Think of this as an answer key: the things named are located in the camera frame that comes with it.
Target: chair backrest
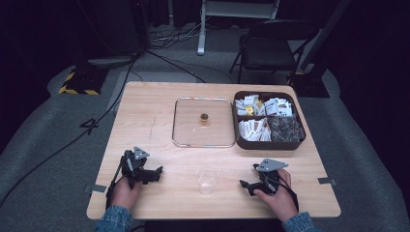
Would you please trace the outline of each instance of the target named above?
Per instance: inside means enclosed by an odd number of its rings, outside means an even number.
[[[291,19],[269,19],[257,23],[248,31],[248,38],[301,41],[311,40],[319,27],[311,21]]]

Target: person's arm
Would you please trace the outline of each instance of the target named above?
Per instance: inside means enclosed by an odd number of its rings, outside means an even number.
[[[291,187],[290,174],[283,169],[279,170],[278,174],[282,179],[280,182],[283,184],[286,182]],[[299,214],[292,196],[284,187],[279,186],[275,195],[265,194],[259,189],[256,189],[253,193],[271,208],[275,216],[282,222],[282,227],[286,232],[320,231],[314,227],[308,213]]]
[[[96,231],[122,232],[132,227],[131,209],[136,203],[141,183],[130,189],[127,178],[122,178],[115,186],[111,206],[97,222]]]

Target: clear plastic cup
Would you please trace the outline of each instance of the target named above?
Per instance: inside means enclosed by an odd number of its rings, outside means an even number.
[[[215,186],[220,181],[220,174],[212,169],[199,169],[196,172],[196,178],[199,186],[199,192],[209,195],[214,192]]]

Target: person's hand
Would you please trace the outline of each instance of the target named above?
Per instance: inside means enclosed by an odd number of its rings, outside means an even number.
[[[280,169],[278,174],[290,187],[290,174],[283,169]],[[285,222],[298,214],[292,196],[284,187],[279,186],[275,195],[268,195],[260,189],[254,190],[253,193],[271,208],[281,222]]]
[[[121,178],[115,186],[111,205],[121,206],[130,211],[136,203],[140,190],[140,182],[135,183],[135,186],[131,189],[128,179],[126,177]]]

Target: blue sleeve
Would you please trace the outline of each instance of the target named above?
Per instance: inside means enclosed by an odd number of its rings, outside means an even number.
[[[308,212],[300,213],[282,224],[286,232],[320,232],[314,227]]]
[[[110,206],[102,218],[97,222],[96,231],[122,232],[130,231],[132,227],[132,214],[120,206]]]

